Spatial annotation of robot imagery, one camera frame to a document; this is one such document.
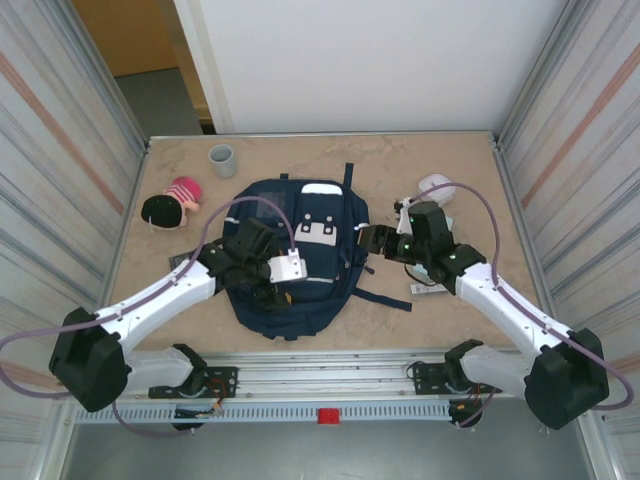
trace small cup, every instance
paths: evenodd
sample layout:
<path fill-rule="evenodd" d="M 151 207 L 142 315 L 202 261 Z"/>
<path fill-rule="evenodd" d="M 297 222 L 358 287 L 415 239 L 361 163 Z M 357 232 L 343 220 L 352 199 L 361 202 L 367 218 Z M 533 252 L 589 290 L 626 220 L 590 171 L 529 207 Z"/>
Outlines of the small cup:
<path fill-rule="evenodd" d="M 220 178 L 233 177 L 238 171 L 238 162 L 229 145 L 216 145 L 209 150 L 213 171 Z"/>

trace stuffed toy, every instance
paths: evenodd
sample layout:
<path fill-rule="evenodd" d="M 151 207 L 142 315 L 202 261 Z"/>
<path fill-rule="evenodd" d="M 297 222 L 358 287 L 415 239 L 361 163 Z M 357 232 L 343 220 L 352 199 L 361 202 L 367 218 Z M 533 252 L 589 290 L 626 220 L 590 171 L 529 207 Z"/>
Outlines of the stuffed toy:
<path fill-rule="evenodd" d="M 142 219 L 150 225 L 171 230 L 187 224 L 187 210 L 200 210 L 202 189 L 189 177 L 176 178 L 162 195 L 147 198 L 142 205 Z"/>

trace table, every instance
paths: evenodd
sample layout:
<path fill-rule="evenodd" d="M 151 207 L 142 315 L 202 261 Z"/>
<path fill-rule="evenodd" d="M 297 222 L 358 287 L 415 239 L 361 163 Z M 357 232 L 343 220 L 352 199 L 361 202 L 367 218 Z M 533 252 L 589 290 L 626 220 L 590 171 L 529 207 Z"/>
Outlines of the table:
<path fill-rule="evenodd" d="M 239 161 L 230 179 L 215 176 L 208 160 L 218 144 L 231 145 Z M 492 205 L 502 238 L 500 274 L 535 303 L 534 288 L 492 155 L 482 133 L 430 133 L 354 136 L 234 136 L 153 139 L 135 199 L 112 302 L 121 301 L 169 272 L 168 258 L 193 249 L 209 214 L 250 183 L 277 178 L 342 180 L 344 164 L 355 164 L 353 189 L 369 204 L 371 223 L 394 225 L 393 202 L 417 193 L 420 179 L 431 173 L 467 183 Z M 178 176 L 191 176 L 204 190 L 201 210 L 189 213 L 185 227 L 150 231 L 140 217 L 144 200 L 162 192 Z M 488 258 L 495 246 L 489 217 L 471 194 L 457 191 L 445 212 L 453 217 L 456 241 L 470 243 Z M 222 232 L 224 215 L 214 220 L 208 241 Z M 448 294 L 411 296 L 413 283 L 401 264 L 369 256 L 375 275 L 363 272 L 358 286 L 413 302 L 411 313 L 351 297 L 331 325 L 315 337 L 295 342 L 268 340 L 236 320 L 227 295 L 195 305 L 149 335 L 144 349 L 186 343 L 201 354 L 250 351 L 322 351 L 451 347 L 469 338 L 492 346 L 509 339 L 474 307 Z"/>

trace black plush head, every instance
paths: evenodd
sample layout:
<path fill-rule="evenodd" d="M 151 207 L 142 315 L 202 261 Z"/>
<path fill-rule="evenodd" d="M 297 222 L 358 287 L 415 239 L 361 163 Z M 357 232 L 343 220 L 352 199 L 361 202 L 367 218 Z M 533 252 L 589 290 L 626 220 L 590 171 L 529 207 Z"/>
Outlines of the black plush head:
<path fill-rule="evenodd" d="M 180 202 L 169 195 L 149 197 L 142 205 L 142 219 L 160 228 L 175 228 L 182 221 Z"/>

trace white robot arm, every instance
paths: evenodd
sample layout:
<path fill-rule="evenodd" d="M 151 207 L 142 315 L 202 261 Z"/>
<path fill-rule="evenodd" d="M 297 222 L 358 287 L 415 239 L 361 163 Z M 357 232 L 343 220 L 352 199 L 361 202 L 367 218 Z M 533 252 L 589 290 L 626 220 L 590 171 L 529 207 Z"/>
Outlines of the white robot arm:
<path fill-rule="evenodd" d="M 548 331 L 603 358 L 596 335 L 587 329 L 573 332 L 548 317 L 502 278 L 497 277 L 495 284 L 486 259 L 470 245 L 453 241 L 444 212 L 435 202 L 397 202 L 396 210 L 400 216 L 397 228 L 372 225 L 361 229 L 359 245 L 389 260 L 422 265 L 432 280 L 484 313 L 521 352 L 500 353 L 477 340 L 454 347 L 445 354 L 443 369 L 449 390 L 464 392 L 476 384 L 490 385 L 524 399 L 538 419 L 556 429 L 609 396 L 604 368 Z"/>
<path fill-rule="evenodd" d="M 561 428 L 608 397 L 604 369 L 547 330 L 553 328 L 602 357 L 600 341 L 593 333 L 571 331 L 498 277 L 499 287 L 541 320 L 545 327 L 540 327 L 497 291 L 492 267 L 482 255 L 469 245 L 453 242 L 437 204 L 398 206 L 406 209 L 411 233 L 373 225 L 360 230 L 359 245 L 390 260 L 423 265 L 434 281 L 484 313 L 522 353 L 500 353 L 477 340 L 458 345 L 445 355 L 443 364 L 450 391 L 490 385 L 525 399 L 533 413 L 552 428 Z M 49 364 L 51 372 L 88 411 L 106 407 L 123 392 L 156 386 L 179 387 L 186 395 L 197 393 L 207 365 L 188 346 L 174 345 L 162 352 L 134 348 L 166 321 L 227 287 L 253 285 L 264 308 L 286 308 L 287 295 L 277 284 L 306 277 L 298 251 L 279 255 L 274 235 L 254 220 L 240 225 L 234 238 L 205 245 L 197 261 L 177 278 L 185 265 L 117 305 L 94 314 L 77 309 L 65 319 L 64 324 L 70 325 L 114 314 L 117 318 L 61 334 Z M 156 295 L 167 282 L 173 286 Z"/>
<path fill-rule="evenodd" d="M 100 410 L 128 391 L 157 386 L 180 387 L 187 395 L 199 391 L 207 365 L 187 345 L 153 352 L 134 348 L 168 320 L 228 287 L 253 285 L 265 309 L 286 308 L 288 297 L 278 284 L 307 275 L 298 250 L 280 255 L 273 233 L 256 221 L 241 225 L 231 239 L 205 245 L 180 276 L 188 262 L 122 302 L 93 314 L 79 308 L 67 315 L 64 325 L 113 314 L 116 318 L 60 334 L 49 363 L 51 372 L 88 411 Z M 172 286 L 157 295 L 167 283 Z"/>

